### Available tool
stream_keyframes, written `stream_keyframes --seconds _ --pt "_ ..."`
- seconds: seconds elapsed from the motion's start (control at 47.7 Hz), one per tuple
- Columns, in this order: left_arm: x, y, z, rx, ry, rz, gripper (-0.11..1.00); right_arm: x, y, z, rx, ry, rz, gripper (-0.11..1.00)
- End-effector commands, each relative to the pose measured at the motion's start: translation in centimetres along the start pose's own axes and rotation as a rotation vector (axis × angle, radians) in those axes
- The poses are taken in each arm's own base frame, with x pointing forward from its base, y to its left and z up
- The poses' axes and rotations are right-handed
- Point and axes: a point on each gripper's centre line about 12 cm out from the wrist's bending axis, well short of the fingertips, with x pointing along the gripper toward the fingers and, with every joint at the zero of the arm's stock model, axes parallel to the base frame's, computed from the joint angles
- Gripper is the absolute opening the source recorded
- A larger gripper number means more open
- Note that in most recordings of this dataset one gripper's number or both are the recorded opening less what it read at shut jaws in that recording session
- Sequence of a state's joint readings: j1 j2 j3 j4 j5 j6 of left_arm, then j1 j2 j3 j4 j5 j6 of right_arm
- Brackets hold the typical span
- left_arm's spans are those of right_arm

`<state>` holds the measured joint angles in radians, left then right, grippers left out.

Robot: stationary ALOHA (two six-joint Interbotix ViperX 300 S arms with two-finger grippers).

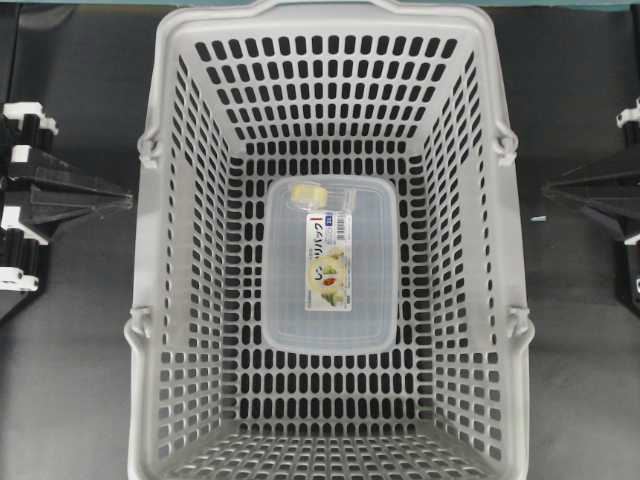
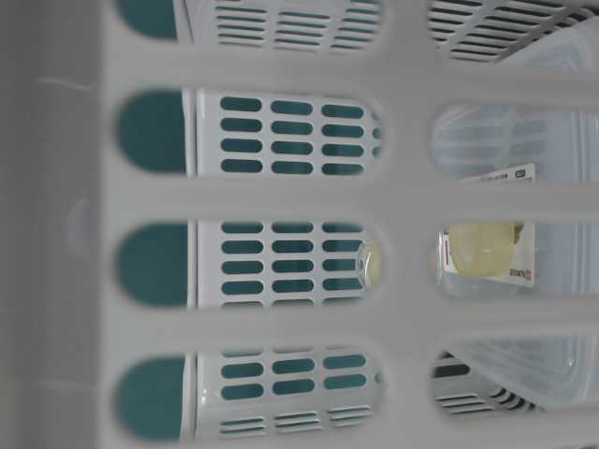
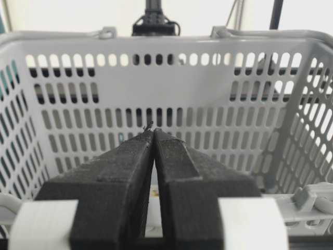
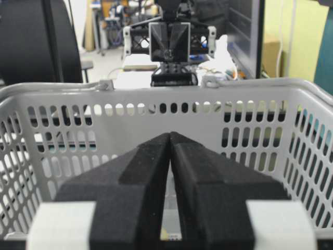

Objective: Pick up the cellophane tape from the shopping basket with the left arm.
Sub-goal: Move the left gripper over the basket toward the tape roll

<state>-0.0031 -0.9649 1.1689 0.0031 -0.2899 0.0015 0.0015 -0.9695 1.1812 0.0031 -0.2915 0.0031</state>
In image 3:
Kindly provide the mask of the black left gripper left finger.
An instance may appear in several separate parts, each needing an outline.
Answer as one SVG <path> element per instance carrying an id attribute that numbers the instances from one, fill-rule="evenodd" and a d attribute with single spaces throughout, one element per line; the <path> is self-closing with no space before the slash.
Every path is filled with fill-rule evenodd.
<path id="1" fill-rule="evenodd" d="M 153 166 L 145 131 L 45 182 L 22 204 L 9 249 L 122 249 L 145 234 Z"/>

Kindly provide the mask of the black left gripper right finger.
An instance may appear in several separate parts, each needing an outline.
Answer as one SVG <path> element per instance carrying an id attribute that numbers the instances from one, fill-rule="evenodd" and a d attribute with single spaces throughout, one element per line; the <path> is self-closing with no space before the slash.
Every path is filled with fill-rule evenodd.
<path id="1" fill-rule="evenodd" d="M 276 202 L 253 177 L 156 129 L 163 237 L 172 249 L 288 249 Z"/>

